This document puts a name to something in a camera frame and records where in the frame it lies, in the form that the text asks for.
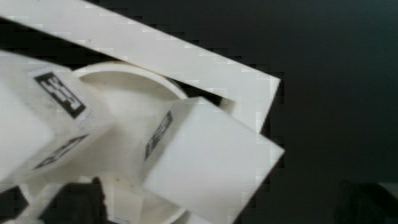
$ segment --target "white cube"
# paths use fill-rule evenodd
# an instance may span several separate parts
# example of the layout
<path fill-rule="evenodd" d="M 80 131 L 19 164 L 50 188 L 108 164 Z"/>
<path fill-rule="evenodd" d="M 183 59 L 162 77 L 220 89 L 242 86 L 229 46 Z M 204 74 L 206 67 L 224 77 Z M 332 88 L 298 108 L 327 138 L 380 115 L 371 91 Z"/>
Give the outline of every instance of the white cube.
<path fill-rule="evenodd" d="M 0 192 L 67 162 L 110 125 L 69 69 L 0 51 Z"/>
<path fill-rule="evenodd" d="M 163 114 L 144 187 L 213 224 L 229 224 L 282 149 L 202 98 L 176 101 Z"/>

